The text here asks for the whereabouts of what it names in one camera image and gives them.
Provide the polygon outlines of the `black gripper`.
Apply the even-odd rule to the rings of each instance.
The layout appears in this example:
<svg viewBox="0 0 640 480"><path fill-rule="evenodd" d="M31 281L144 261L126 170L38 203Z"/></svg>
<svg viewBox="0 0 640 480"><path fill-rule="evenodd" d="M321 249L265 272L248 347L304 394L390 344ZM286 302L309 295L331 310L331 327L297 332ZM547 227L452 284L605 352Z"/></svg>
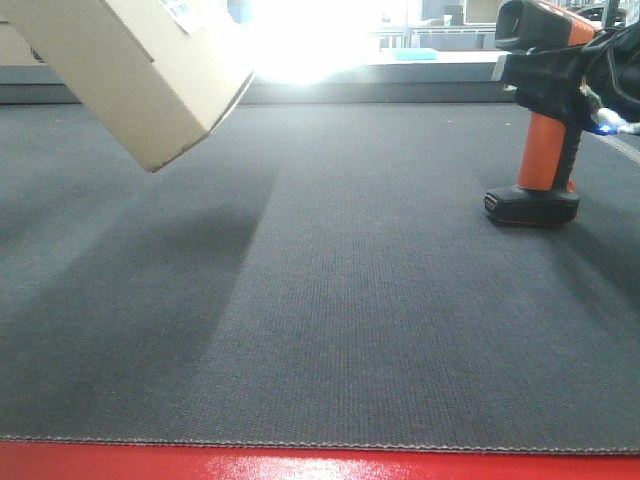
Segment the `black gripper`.
<svg viewBox="0 0 640 480"><path fill-rule="evenodd" d="M600 96L587 76L598 55L598 48L584 45L507 53L499 58L499 81L531 112L556 120L592 120L600 109Z"/></svg>

